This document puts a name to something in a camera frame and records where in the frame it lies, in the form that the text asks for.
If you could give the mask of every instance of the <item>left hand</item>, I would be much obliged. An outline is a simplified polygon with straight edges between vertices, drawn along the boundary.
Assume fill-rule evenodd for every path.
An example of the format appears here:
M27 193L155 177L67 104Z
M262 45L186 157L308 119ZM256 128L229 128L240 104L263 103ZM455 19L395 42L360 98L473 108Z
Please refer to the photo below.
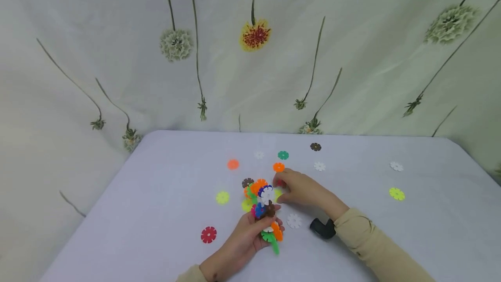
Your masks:
M279 209L280 205L275 205L275 210ZM271 226L274 221L279 224L280 230L285 230L283 222L276 216L256 221L252 213L244 214L223 246L200 265L200 271L207 282L221 282L229 279L239 272L259 250L270 245L261 237L261 231Z

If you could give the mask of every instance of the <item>floral curtain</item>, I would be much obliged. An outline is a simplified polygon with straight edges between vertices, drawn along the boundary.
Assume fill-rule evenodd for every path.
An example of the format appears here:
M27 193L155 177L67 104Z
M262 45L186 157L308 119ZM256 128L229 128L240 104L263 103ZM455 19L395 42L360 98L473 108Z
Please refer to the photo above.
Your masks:
M446 137L496 179L499 1L0 0L0 275L159 129Z

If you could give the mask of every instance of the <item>beige sleeve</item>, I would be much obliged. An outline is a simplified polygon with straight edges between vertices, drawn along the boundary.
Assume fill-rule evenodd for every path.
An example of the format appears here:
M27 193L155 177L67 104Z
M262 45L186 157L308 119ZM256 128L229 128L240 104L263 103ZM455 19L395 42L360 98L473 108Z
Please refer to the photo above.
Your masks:
M432 277L356 208L334 222L337 235L379 281L431 282Z
M178 276L176 282L207 282L207 280L198 265L193 265L188 271Z

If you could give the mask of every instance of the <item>table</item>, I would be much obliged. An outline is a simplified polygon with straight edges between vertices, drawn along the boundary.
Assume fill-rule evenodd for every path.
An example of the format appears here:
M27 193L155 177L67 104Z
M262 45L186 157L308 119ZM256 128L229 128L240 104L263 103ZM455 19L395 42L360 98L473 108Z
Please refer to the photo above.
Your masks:
M312 143L321 150L314 151ZM256 152L263 153L258 159ZM287 151L287 159L277 154ZM229 170L227 163L239 166ZM175 281L230 235L244 213L242 180L271 182L273 164L313 177L366 213L436 281L498 281L501 188L450 140L307 134L148 134L59 253L42 282ZM314 168L321 162L326 169ZM393 170L390 162L403 166ZM405 193L396 200L390 188ZM229 201L220 205L217 193ZM285 220L297 213L303 225ZM283 205L280 255L264 249L232 281L375 281L339 238L308 227L316 209ZM201 231L217 237L203 243Z

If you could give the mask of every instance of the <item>hand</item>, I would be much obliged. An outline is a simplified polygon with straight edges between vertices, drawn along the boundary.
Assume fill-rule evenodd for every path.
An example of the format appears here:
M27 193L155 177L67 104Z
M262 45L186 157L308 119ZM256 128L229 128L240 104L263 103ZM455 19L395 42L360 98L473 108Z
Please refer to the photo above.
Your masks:
M275 174L273 186L278 180L283 180L289 186L290 193L285 193L278 197L277 202L293 202L302 205L317 206L335 221L350 207L346 206L336 195L325 187L311 179L306 174L285 168L282 172Z
M280 205L275 205L275 210L279 209ZM259 250L270 245L261 237L261 231L275 221L284 231L283 222L276 216L256 221L252 213L244 214L223 246L201 263L200 271L205 279L221 282L239 272Z

